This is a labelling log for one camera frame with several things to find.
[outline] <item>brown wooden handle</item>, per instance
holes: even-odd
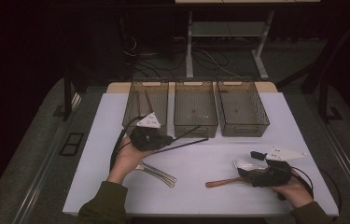
[[[218,181],[207,182],[205,185],[206,185],[207,188],[215,188],[215,187],[218,187],[218,186],[230,184],[230,183],[235,182],[235,181],[244,181],[244,179],[241,176],[239,176],[239,177],[236,177],[236,178],[233,178],[233,179],[226,179],[226,180],[218,180]]]

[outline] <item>floor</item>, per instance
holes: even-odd
[[[179,41],[175,56],[162,58],[143,49],[133,70],[134,77],[184,77],[185,48]],[[262,60],[273,83],[290,76],[312,62],[324,48],[324,40],[268,42]],[[257,42],[247,39],[196,39],[193,43],[194,76],[248,76],[259,80],[250,50]],[[336,223],[350,223],[350,108],[335,89],[329,89],[329,105],[343,119],[329,124],[317,115],[314,94],[302,94],[303,78],[286,85],[282,92],[297,121],[302,136],[341,213]],[[0,180],[0,223],[74,223],[76,218],[62,213],[78,161],[93,123],[95,111],[106,86],[90,85],[76,94],[74,112],[63,121],[63,81],[60,80],[40,106],[28,132]],[[75,156],[61,156],[70,133],[84,133]],[[260,218],[135,218],[130,223],[295,223],[286,217]]]

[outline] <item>silverware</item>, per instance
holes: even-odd
[[[176,178],[174,178],[171,175],[166,174],[165,172],[154,168],[148,164],[145,164],[144,162],[140,163],[135,170],[141,170],[144,171],[150,175],[154,175],[161,181],[163,181],[165,184],[167,184],[169,187],[173,188],[175,186]]]

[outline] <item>white table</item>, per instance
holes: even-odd
[[[260,94],[271,125],[260,138],[223,137],[170,150],[145,158],[145,162],[177,178],[169,188],[156,177],[133,171],[125,181],[129,189],[125,208],[139,217],[272,217],[286,215],[288,202],[276,199],[269,189],[252,188],[236,182],[207,189],[208,181],[237,177],[232,161],[237,158],[265,164],[250,158],[250,151],[268,152],[273,146],[305,152],[309,150],[291,115],[282,93]],[[80,207],[94,197],[107,177],[113,147],[122,130],[127,93],[106,93],[102,97],[91,132],[67,196],[63,212],[77,215]],[[174,94],[169,93],[168,134],[174,136]],[[196,139],[183,139],[172,146]],[[329,216],[338,216],[337,206],[311,156],[289,162],[313,180],[315,200]]]

